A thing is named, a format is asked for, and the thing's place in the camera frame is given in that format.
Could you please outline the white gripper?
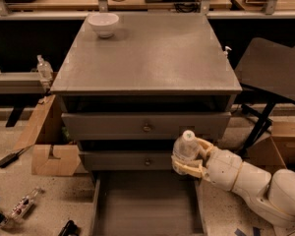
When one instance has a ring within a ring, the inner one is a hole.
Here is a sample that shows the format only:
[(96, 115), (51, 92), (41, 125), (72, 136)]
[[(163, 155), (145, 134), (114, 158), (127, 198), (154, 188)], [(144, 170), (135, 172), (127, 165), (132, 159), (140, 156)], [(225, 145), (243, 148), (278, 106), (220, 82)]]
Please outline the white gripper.
[(243, 162), (241, 157), (230, 150), (219, 149), (206, 140), (197, 138), (200, 146), (199, 154), (202, 159), (207, 159), (206, 169), (203, 161), (186, 161), (172, 155), (172, 167), (180, 175), (191, 175), (204, 178), (208, 174), (209, 182), (224, 191), (230, 191), (235, 183), (239, 168)]

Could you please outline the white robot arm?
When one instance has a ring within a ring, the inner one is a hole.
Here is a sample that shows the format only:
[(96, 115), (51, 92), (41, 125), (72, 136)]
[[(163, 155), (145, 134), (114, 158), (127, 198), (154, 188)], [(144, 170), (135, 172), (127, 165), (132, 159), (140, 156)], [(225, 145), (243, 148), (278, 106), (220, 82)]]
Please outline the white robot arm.
[(203, 179), (212, 186), (240, 196), (254, 213), (274, 226), (295, 224), (295, 172), (279, 169), (271, 174), (239, 155), (185, 132), (171, 155), (180, 175)]

